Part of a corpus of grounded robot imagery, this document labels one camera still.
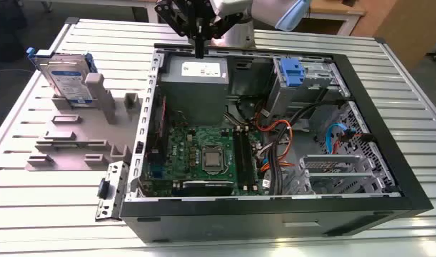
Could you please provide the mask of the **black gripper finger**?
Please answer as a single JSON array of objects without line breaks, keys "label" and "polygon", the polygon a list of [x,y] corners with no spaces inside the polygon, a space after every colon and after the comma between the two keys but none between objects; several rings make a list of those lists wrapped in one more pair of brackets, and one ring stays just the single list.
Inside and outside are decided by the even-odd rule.
[{"label": "black gripper finger", "polygon": [[201,58],[201,33],[198,18],[181,19],[174,16],[173,1],[157,1],[155,11],[181,37],[187,37],[195,47],[195,57]]},{"label": "black gripper finger", "polygon": [[217,16],[206,15],[201,22],[201,58],[206,53],[206,41],[221,39],[233,26],[243,19],[243,14],[231,14],[219,21],[213,21]]}]

